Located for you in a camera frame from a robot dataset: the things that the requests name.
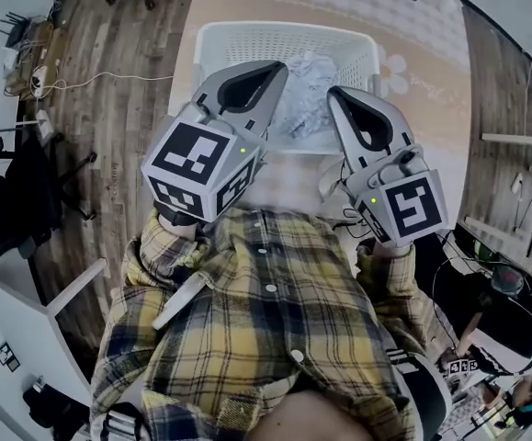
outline wooden floor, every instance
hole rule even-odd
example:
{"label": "wooden floor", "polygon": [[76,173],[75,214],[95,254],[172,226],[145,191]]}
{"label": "wooden floor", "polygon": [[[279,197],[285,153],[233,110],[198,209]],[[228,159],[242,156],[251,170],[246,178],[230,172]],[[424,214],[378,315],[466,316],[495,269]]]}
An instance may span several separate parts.
{"label": "wooden floor", "polygon": [[[148,12],[143,0],[117,0],[114,6],[105,0],[63,0],[58,19],[69,39],[59,77],[75,84],[104,71],[171,75],[190,1],[155,0],[156,8]],[[472,139],[461,216],[502,221],[507,227],[515,219],[516,203],[501,204],[497,198],[510,188],[517,171],[526,172],[532,151],[491,146],[479,138],[485,131],[532,135],[532,80],[527,124],[523,124],[529,63],[481,17],[470,10],[465,15],[472,69]],[[96,357],[110,291],[121,284],[120,262],[127,241],[141,230],[149,211],[141,203],[146,186],[140,164],[167,112],[170,89],[171,80],[101,77],[86,88],[60,92],[47,100],[52,122],[67,140],[58,155],[60,169],[92,150],[98,153],[97,161],[76,181],[84,207],[96,210],[98,216],[82,222],[76,214],[67,213],[62,229],[35,256],[47,300],[98,257],[108,260],[108,274],[59,317],[85,368],[91,368]],[[532,270],[532,260],[523,263]]]}
{"label": "wooden floor", "polygon": [[[63,0],[58,21],[69,39],[59,78],[78,84],[101,72],[154,78],[170,76],[191,0]],[[41,246],[35,264],[47,300],[97,258],[108,261],[104,278],[70,303],[59,323],[74,353],[96,355],[110,290],[121,284],[120,264],[128,240],[141,231],[149,204],[141,205],[145,188],[140,173],[155,130],[167,113],[172,81],[148,82],[100,77],[85,88],[47,98],[51,120],[67,142],[58,151],[60,171],[90,151],[97,161],[75,184],[84,208],[97,217],[83,222],[66,211],[62,229]]]}
{"label": "wooden floor", "polygon": [[[532,228],[532,147],[481,141],[481,134],[532,136],[532,72],[530,60],[488,21],[464,8],[470,47],[470,157],[461,221],[469,215],[511,233],[514,226]],[[511,192],[517,173],[524,178],[522,200]],[[524,241],[530,236],[525,234]],[[510,243],[481,234],[482,241],[521,264],[532,274],[532,258]]]}

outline yellow plaid shirt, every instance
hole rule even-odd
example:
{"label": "yellow plaid shirt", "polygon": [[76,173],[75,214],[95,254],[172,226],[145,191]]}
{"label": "yellow plaid shirt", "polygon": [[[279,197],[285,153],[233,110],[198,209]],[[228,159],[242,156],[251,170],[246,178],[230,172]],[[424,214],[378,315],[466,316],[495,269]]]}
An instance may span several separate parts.
{"label": "yellow plaid shirt", "polygon": [[[153,439],[241,440],[302,375],[376,439],[412,439],[385,349],[423,351],[414,249],[358,262],[355,280],[330,224],[305,214],[230,209],[190,242],[154,210],[125,255],[92,416],[144,372]],[[156,332],[153,319],[195,271],[207,286]]]}

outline plastic basket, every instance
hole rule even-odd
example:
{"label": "plastic basket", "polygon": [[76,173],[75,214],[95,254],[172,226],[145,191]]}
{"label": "plastic basket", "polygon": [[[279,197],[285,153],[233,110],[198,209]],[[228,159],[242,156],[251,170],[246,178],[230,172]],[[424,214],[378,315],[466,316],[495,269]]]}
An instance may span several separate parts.
{"label": "plastic basket", "polygon": [[378,48],[370,36],[278,21],[231,21],[202,27],[194,51],[194,89],[209,75],[238,63],[270,59],[285,62],[308,50],[334,60],[340,85],[376,93]]}

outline crumpled cloth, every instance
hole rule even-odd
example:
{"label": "crumpled cloth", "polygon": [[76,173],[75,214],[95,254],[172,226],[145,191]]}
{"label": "crumpled cloth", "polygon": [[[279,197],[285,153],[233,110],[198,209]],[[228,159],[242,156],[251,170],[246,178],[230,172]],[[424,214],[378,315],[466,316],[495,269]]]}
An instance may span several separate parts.
{"label": "crumpled cloth", "polygon": [[333,59],[314,51],[296,54],[286,61],[289,77],[277,104],[270,129],[291,139],[331,129],[327,91],[339,82]]}

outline wire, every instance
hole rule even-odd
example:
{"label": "wire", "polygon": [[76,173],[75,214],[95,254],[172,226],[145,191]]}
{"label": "wire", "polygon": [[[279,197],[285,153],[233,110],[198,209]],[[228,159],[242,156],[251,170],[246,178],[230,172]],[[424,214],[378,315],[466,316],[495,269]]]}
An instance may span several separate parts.
{"label": "wire", "polygon": [[[346,212],[349,211],[349,210],[353,210],[353,211],[355,212],[356,215],[355,215],[355,216],[348,216],[348,215],[346,214]],[[357,211],[356,211],[355,209],[353,209],[353,208],[343,208],[343,215],[344,215],[344,217],[345,217],[346,219],[357,219],[357,216],[358,216]],[[365,222],[364,219],[361,218],[361,219],[359,219],[359,220],[356,221],[356,222],[351,222],[351,223],[337,223],[337,224],[335,224],[335,225],[333,226],[333,230],[338,229],[339,227],[345,227],[345,228],[347,229],[347,232],[349,233],[349,235],[351,235],[352,238],[354,238],[354,239],[356,239],[356,240],[357,240],[357,239],[361,239],[361,238],[364,238],[364,237],[368,236],[368,235],[372,232],[371,228],[368,227],[369,230],[365,231],[364,233],[362,233],[361,235],[358,235],[358,236],[355,236],[355,235],[351,232],[351,230],[350,230],[349,228],[350,228],[350,227],[353,227],[354,225],[362,225],[364,222]]]}
{"label": "wire", "polygon": [[529,208],[531,207],[531,203],[532,203],[532,195],[531,195],[531,199],[529,200],[529,204],[526,205],[525,214],[523,214],[523,219],[521,219],[521,223],[519,223],[518,227],[516,227],[515,230],[516,229],[520,229],[523,226],[523,222],[525,222],[526,214],[529,212]]}
{"label": "wire", "polygon": [[458,256],[458,258],[461,258],[461,260],[464,262],[464,265],[466,265],[468,267],[468,269],[470,270],[470,272],[472,273],[476,273],[476,271],[474,269],[472,269],[472,267],[470,265],[468,265],[468,259],[467,258],[464,258],[461,254],[459,254],[458,250],[456,250],[456,247],[453,246],[451,243],[449,243],[448,241],[448,237],[449,235],[451,235],[453,231],[449,231],[446,235],[446,239],[444,241],[444,244],[446,245],[449,245],[449,248],[451,248],[451,250],[453,250],[453,252]]}
{"label": "wire", "polygon": [[[35,70],[33,71],[33,73],[35,73],[41,67],[42,67],[42,65],[40,65],[39,67],[36,67]],[[31,88],[31,90],[30,91],[33,94],[33,96],[35,97],[35,99],[40,100],[40,99],[43,99],[45,96],[47,96],[51,92],[51,90],[71,90],[73,88],[79,88],[81,86],[86,86],[86,85],[90,84],[91,82],[94,82],[98,77],[101,77],[102,75],[110,75],[110,76],[113,76],[113,77],[116,77],[116,78],[136,78],[137,80],[143,80],[143,81],[146,81],[146,82],[155,82],[155,81],[158,81],[158,80],[168,80],[170,78],[174,78],[173,75],[170,75],[170,76],[167,76],[167,77],[151,77],[151,78],[147,78],[147,77],[139,77],[138,75],[117,75],[116,73],[112,73],[112,72],[101,72],[101,73],[98,73],[98,74],[94,75],[92,78],[90,78],[89,80],[83,82],[82,84],[76,84],[76,85],[68,85],[65,80],[58,79],[58,80],[56,80],[53,83],[53,85],[42,86],[41,90],[47,90],[47,93],[45,93],[45,94],[41,93],[41,96],[37,96],[35,94],[35,92],[33,91],[33,89],[36,89],[36,88],[39,88],[39,87],[35,86],[35,84],[33,83],[33,77],[31,77],[31,80],[30,80],[30,88]]]}
{"label": "wire", "polygon": [[444,261],[441,265],[439,265],[437,267],[437,270],[435,272],[435,275],[433,276],[433,285],[431,286],[431,300],[433,301],[433,312],[435,313],[435,316],[437,318],[437,321],[439,323],[441,323],[441,327],[443,328],[443,331],[446,333],[447,337],[451,340],[451,344],[456,347],[457,344],[455,342],[455,340],[451,337],[451,335],[449,334],[449,331],[447,330],[446,328],[446,325],[441,322],[441,319],[439,318],[439,314],[437,313],[437,304],[435,302],[435,283],[436,283],[436,280],[437,280],[437,275],[439,274],[439,270],[441,269],[441,267],[446,264],[446,263],[449,263],[451,260],[455,260],[456,257],[453,256],[451,258],[448,258],[446,261]]}
{"label": "wire", "polygon": [[[529,85],[531,83],[531,74],[532,74],[532,58],[531,65],[529,66],[529,75],[526,78],[526,87],[525,87],[525,112],[523,113],[523,137],[526,136],[526,112],[529,101]],[[525,161],[525,149],[526,145],[523,145],[523,152],[521,153],[521,164]]]}

